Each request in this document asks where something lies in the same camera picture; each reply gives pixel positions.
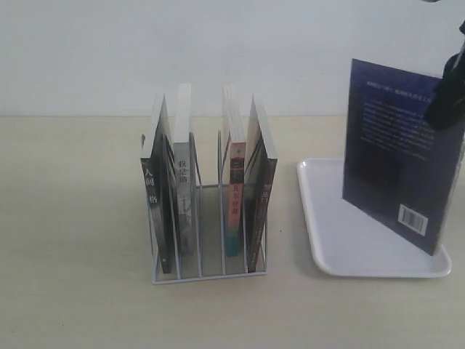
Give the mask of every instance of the barcode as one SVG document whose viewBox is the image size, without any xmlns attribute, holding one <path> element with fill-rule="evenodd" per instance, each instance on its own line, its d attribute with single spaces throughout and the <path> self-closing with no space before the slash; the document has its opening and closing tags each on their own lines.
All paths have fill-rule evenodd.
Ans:
<svg viewBox="0 0 465 349">
<path fill-rule="evenodd" d="M 399 222 L 422 236 L 426 235 L 428 218 L 404 205 L 399 206 Z"/>
</svg>

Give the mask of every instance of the book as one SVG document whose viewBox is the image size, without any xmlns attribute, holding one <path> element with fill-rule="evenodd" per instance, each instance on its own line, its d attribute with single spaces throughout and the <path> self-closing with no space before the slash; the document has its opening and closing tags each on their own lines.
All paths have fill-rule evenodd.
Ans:
<svg viewBox="0 0 465 349">
<path fill-rule="evenodd" d="M 464 121 L 435 131 L 424 120 L 439 82 L 352 61 L 342 193 L 430 255 L 440 246 L 464 154 Z"/>
<path fill-rule="evenodd" d="M 254 273 L 262 246 L 264 224 L 278 155 L 262 100 L 254 94 L 247 129 L 244 210 L 247 266 Z"/>
<path fill-rule="evenodd" d="M 225 189 L 225 251 L 236 256 L 240 249 L 240 224 L 244 183 L 246 134 L 232 86 L 223 86 L 222 100 L 222 183 Z"/>
<path fill-rule="evenodd" d="M 142 173 L 145 180 L 147 204 L 149 206 L 150 231 L 155 235 L 161 267 L 164 273 L 171 272 L 173 253 L 173 224 L 166 173 L 166 154 L 163 144 L 170 139 L 169 120 L 165 97 L 156 97 L 153 103 L 150 128 L 145 133 L 140 155 Z"/>
<path fill-rule="evenodd" d="M 195 164 L 191 159 L 193 142 L 191 140 L 190 104 L 191 86 L 180 84 L 174 124 L 173 152 L 177 185 L 177 231 L 180 235 L 182 254 L 191 254 L 195 251 L 195 222 L 193 222 L 192 211 L 192 205 L 195 204 L 195 191 L 192 187 L 195 186 Z"/>
</svg>

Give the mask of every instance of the table surface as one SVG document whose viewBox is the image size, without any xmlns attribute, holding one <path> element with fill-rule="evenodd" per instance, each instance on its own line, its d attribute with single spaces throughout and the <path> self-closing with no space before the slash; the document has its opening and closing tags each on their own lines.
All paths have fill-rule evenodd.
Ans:
<svg viewBox="0 0 465 349">
<path fill-rule="evenodd" d="M 269 273 L 153 286 L 147 118 L 0 119 L 0 348 L 465 348 L 465 179 L 435 280 L 333 278 L 310 254 L 296 164 L 342 157 L 345 118 L 271 118 Z M 197 118 L 204 182 L 219 118 Z"/>
</svg>

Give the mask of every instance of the white tray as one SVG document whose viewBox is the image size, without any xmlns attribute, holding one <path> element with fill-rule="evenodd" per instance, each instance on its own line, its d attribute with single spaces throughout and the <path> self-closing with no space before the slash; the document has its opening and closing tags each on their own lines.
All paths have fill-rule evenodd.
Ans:
<svg viewBox="0 0 465 349">
<path fill-rule="evenodd" d="M 343 160 L 297 166 L 313 259 L 333 276 L 439 278 L 452 263 L 441 246 L 431 257 L 342 199 Z"/>
</svg>

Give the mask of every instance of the white wall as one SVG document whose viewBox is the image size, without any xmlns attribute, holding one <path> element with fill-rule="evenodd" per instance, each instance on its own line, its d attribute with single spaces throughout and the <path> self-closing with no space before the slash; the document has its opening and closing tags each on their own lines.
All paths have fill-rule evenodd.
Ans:
<svg viewBox="0 0 465 349">
<path fill-rule="evenodd" d="M 464 0 L 0 0 L 0 115 L 148 115 L 186 81 L 196 115 L 231 81 L 244 114 L 253 89 L 340 114 L 352 57 L 441 73 L 463 20 Z"/>
</svg>

